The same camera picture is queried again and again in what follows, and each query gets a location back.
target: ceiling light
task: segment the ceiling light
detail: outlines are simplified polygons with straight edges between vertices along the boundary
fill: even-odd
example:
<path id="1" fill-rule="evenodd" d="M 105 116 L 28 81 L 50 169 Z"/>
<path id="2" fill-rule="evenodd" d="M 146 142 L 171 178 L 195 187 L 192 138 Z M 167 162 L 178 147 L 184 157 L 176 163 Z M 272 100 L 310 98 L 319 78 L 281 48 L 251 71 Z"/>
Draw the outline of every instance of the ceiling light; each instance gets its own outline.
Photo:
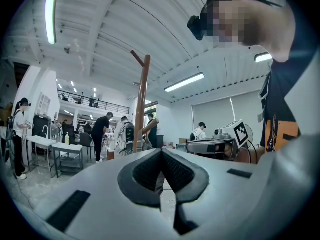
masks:
<path id="1" fill-rule="evenodd" d="M 254 56 L 254 61 L 256 63 L 263 62 L 266 60 L 271 60 L 271 59 L 272 59 L 272 56 L 269 52 L 260 53 L 260 54 L 257 54 L 256 56 Z"/>
<path id="2" fill-rule="evenodd" d="M 200 79 L 203 79 L 203 78 L 205 78 L 205 75 L 203 73 L 199 73 L 199 74 L 193 75 L 193 76 L 191 76 L 191 77 L 189 77 L 189 78 L 187 78 L 185 80 L 182 80 L 182 81 L 180 81 L 178 83 L 175 83 L 174 85 L 171 85 L 171 86 L 165 88 L 164 90 L 167 93 L 169 93 L 169 92 L 172 92 L 172 91 L 174 91 L 174 90 L 176 90 L 176 89 L 178 89 L 180 87 L 186 86 L 188 84 L 191 84 L 191 83 L 193 83 L 195 81 L 198 81 Z"/>
<path id="3" fill-rule="evenodd" d="M 56 1 L 57 0 L 45 0 L 45 28 L 48 42 L 51 45 L 56 43 Z"/>

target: white ceiling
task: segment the white ceiling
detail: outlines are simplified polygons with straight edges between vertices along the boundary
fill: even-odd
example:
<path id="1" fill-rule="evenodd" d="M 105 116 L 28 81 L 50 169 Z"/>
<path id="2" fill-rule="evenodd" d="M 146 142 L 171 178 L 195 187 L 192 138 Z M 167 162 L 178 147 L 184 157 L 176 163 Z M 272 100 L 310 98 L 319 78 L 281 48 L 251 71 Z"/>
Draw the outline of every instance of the white ceiling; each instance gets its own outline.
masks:
<path id="1" fill-rule="evenodd" d="M 106 86 L 137 96 L 142 60 L 151 55 L 149 100 L 179 102 L 266 75 L 270 61 L 255 63 L 261 47 L 222 48 L 197 41 L 187 28 L 206 0 L 57 0 L 55 45 L 48 44 L 45 0 L 26 0 L 2 44 L 11 62 L 38 65 L 49 60 L 59 79 Z M 285 0 L 269 0 L 280 5 Z M 67 54 L 64 48 L 70 48 Z M 164 88 L 203 72 L 205 79 L 170 93 Z"/>

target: bottle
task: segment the bottle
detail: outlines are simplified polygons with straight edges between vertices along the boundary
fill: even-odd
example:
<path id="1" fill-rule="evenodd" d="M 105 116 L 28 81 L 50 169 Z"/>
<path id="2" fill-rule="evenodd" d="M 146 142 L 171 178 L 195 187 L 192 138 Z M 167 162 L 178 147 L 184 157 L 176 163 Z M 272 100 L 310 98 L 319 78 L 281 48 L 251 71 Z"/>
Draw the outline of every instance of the bottle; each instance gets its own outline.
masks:
<path id="1" fill-rule="evenodd" d="M 68 133 L 66 133 L 66 136 L 64 138 L 64 143 L 69 145 L 69 134 Z"/>

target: black t-shirt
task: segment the black t-shirt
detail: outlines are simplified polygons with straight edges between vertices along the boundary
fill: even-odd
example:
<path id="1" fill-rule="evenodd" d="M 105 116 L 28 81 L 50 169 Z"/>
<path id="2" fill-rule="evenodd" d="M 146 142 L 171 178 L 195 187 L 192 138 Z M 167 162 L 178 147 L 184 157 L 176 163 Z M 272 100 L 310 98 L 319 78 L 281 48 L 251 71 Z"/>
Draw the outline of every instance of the black t-shirt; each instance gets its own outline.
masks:
<path id="1" fill-rule="evenodd" d="M 268 88 L 266 86 L 261 95 L 264 96 L 268 89 L 267 98 L 262 101 L 262 107 L 265 106 L 265 109 L 260 142 L 266 152 L 278 151 L 300 135 L 296 119 L 285 97 L 308 68 L 316 54 L 319 41 L 300 8 L 290 0 L 287 2 L 292 8 L 296 23 L 289 60 L 284 63 L 273 61 Z"/>
<path id="2" fill-rule="evenodd" d="M 154 120 L 154 119 L 150 120 L 150 121 L 148 122 L 148 125 L 150 125 L 153 120 Z M 150 130 L 150 133 L 149 133 L 149 135 L 148 135 L 148 138 L 149 138 L 149 141 L 152 143 L 152 145 L 154 145 L 154 143 L 156 143 L 156 141 L 157 141 L 157 126 L 153 127 L 153 128 Z"/>
<path id="3" fill-rule="evenodd" d="M 109 128 L 109 119 L 108 117 L 103 116 L 95 122 L 91 135 L 103 136 L 105 127 Z"/>

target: white shirt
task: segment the white shirt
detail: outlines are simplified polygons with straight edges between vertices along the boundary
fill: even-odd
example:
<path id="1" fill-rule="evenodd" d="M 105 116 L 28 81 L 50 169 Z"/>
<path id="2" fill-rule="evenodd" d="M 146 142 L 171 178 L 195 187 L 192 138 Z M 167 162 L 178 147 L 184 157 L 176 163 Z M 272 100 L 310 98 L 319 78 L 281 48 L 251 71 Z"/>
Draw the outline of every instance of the white shirt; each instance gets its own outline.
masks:
<path id="1" fill-rule="evenodd" d="M 13 121 L 13 130 L 16 132 L 16 135 L 20 138 L 24 135 L 25 128 L 20 128 L 19 126 L 24 125 L 26 123 L 23 112 L 18 109 L 15 113 L 14 121 Z"/>
<path id="2" fill-rule="evenodd" d="M 206 133 L 200 128 L 195 129 L 192 133 L 194 134 L 196 141 L 205 139 L 207 137 Z"/>

